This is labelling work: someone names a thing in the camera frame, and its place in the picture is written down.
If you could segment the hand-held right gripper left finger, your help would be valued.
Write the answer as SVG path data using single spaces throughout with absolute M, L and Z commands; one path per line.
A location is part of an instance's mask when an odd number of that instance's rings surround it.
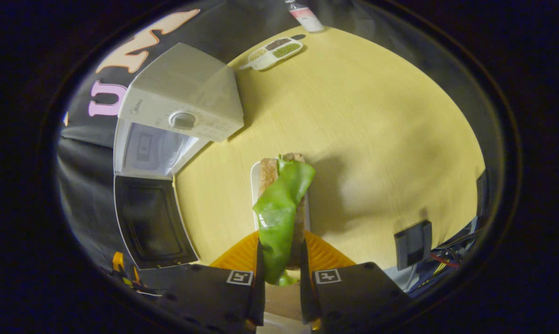
M 256 332 L 264 323 L 265 265 L 259 232 L 211 265 L 184 265 L 140 315 L 167 332 Z

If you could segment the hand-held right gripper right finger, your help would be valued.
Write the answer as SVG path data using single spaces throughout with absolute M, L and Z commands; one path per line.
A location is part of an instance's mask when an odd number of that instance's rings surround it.
M 411 303 L 375 263 L 355 264 L 309 231 L 301 245 L 300 298 L 312 332 L 379 332 Z

